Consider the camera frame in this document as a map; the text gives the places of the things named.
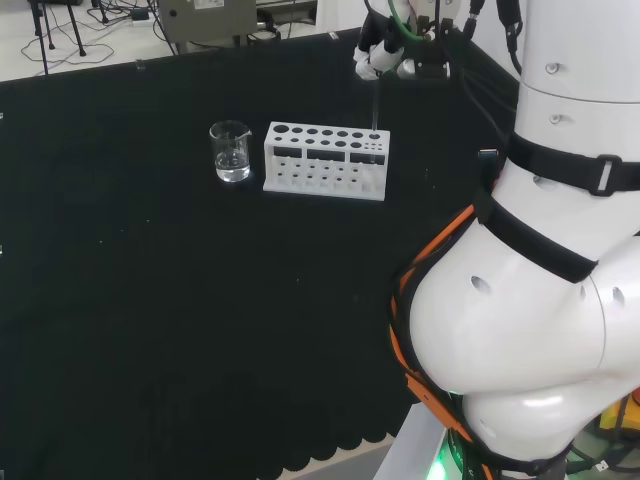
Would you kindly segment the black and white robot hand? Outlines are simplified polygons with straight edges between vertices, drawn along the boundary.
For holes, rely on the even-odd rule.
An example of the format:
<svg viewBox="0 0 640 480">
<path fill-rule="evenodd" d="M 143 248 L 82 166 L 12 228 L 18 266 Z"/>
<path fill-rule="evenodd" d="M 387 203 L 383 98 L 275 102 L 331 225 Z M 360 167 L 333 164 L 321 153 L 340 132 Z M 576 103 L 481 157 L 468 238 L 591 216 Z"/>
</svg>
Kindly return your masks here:
<svg viewBox="0 0 640 480">
<path fill-rule="evenodd" d="M 362 80 L 375 81 L 398 65 L 403 52 L 402 34 L 393 18 L 370 11 L 354 49 L 356 74 Z"/>
</svg>

